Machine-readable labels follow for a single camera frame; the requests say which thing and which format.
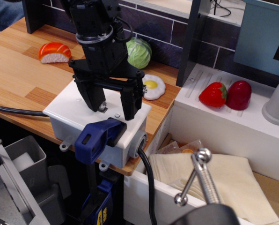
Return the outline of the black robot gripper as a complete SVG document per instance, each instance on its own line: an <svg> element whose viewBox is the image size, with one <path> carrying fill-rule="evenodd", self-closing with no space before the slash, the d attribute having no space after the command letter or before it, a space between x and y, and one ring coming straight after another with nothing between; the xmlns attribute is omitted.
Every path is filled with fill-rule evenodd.
<svg viewBox="0 0 279 225"><path fill-rule="evenodd" d="M82 46L85 59L73 60L74 81L88 108L97 112L106 100L103 89L119 91L125 120L133 120L141 109L146 91L144 73L128 62L123 30L102 32L77 31L76 40Z"/></svg>

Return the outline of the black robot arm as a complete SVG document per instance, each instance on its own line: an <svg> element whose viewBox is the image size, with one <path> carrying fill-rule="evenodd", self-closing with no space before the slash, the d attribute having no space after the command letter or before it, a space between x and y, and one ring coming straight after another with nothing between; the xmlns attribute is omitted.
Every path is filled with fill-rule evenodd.
<svg viewBox="0 0 279 225"><path fill-rule="evenodd" d="M116 0L63 0L61 4L76 28L76 40L84 59L72 60L74 81L92 111L101 111L104 90L120 92L125 120L134 119L141 108L144 72L128 62L124 20Z"/></svg>

